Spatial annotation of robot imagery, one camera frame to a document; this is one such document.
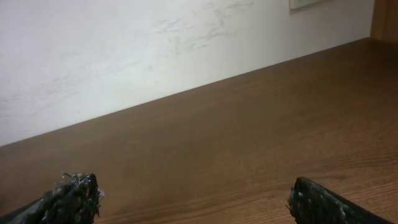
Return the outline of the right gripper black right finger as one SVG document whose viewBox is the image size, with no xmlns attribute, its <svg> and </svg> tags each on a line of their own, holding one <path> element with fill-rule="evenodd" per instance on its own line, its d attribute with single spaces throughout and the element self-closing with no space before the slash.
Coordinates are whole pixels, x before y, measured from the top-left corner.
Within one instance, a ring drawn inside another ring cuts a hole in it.
<svg viewBox="0 0 398 224">
<path fill-rule="evenodd" d="M 287 203 L 297 224 L 392 224 L 306 177 L 296 179 Z"/>
</svg>

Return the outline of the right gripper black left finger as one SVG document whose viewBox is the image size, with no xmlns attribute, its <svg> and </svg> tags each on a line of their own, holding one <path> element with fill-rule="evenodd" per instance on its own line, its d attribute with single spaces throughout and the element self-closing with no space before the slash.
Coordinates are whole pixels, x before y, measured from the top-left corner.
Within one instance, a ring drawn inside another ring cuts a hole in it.
<svg viewBox="0 0 398 224">
<path fill-rule="evenodd" d="M 104 192 L 94 174 L 67 174 L 53 190 L 1 217 L 14 224 L 92 224 L 100 215 Z"/>
</svg>

